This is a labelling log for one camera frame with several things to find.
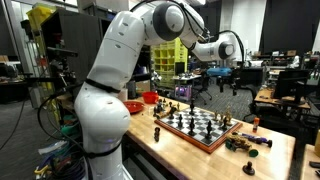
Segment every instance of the white robotic arm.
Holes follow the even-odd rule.
[[[145,13],[120,12],[111,22],[95,63],[75,101],[91,171],[86,179],[123,179],[121,139],[130,113],[117,98],[132,76],[142,46],[181,38],[200,60],[228,58],[234,53],[227,39],[200,44],[203,20],[190,6],[160,1]]]

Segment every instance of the red container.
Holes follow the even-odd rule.
[[[159,100],[158,93],[152,91],[142,93],[142,97],[147,104],[156,104]]]

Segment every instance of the black chair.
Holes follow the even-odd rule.
[[[201,73],[201,84],[192,88],[192,98],[200,97],[204,101],[204,105],[207,105],[207,101],[202,97],[201,93],[205,92],[210,96],[210,101],[212,100],[211,94],[208,92],[210,76],[207,75],[206,71]]]
[[[281,112],[280,109],[278,109],[275,106],[261,106],[261,105],[257,105],[257,103],[254,101],[254,99],[257,96],[257,92],[259,90],[259,87],[254,86],[254,85],[246,85],[246,86],[242,86],[239,89],[243,89],[243,90],[249,90],[252,96],[252,101],[249,104],[249,110],[250,110],[250,114],[247,114],[243,117],[243,121],[246,121],[246,118],[250,115],[256,115],[259,118],[262,117],[266,117],[266,116],[275,116],[275,117],[282,117],[283,114]]]

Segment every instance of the floor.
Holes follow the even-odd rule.
[[[230,106],[231,113],[236,119],[242,119],[249,113],[248,104],[252,98],[248,91],[238,90],[237,95],[233,96],[228,86],[225,86],[224,92],[220,93],[219,87],[212,84],[209,92],[213,95],[212,101],[208,100],[208,104],[204,105],[202,101],[196,100],[197,107],[210,111],[224,111],[227,106]],[[22,102],[0,105],[0,145],[12,132],[21,106]],[[30,101],[26,101],[16,132],[7,145],[0,150],[0,179],[34,179],[33,171],[42,160],[38,149],[54,142],[52,139],[47,140],[47,136],[42,132],[37,122],[36,112]],[[44,124],[50,132],[54,132],[52,128],[50,129],[49,123],[44,122]],[[300,177],[304,143],[304,141],[297,141],[290,179],[295,180]]]

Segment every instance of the chessboard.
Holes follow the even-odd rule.
[[[209,154],[211,154],[221,144],[224,143],[226,139],[226,134],[232,133],[242,126],[242,123],[231,120],[230,125],[227,126],[226,129],[223,129],[223,123],[222,121],[220,121],[221,117],[219,117],[219,115],[217,115],[216,119],[214,113],[212,112],[204,111],[199,108],[194,108],[194,115],[190,115],[190,111],[190,108],[177,111],[173,114],[173,119],[170,119],[169,116],[165,116],[155,120],[155,123],[166,128],[170,132],[180,136],[184,140],[190,142],[191,144],[195,145],[196,147],[204,150]],[[180,115],[182,116],[181,127],[178,126]],[[193,135],[189,135],[189,126],[191,118],[194,119],[195,125],[193,129]],[[211,121],[212,123],[212,130],[210,132],[211,137],[208,139],[206,138],[206,128],[208,126],[209,121]]]

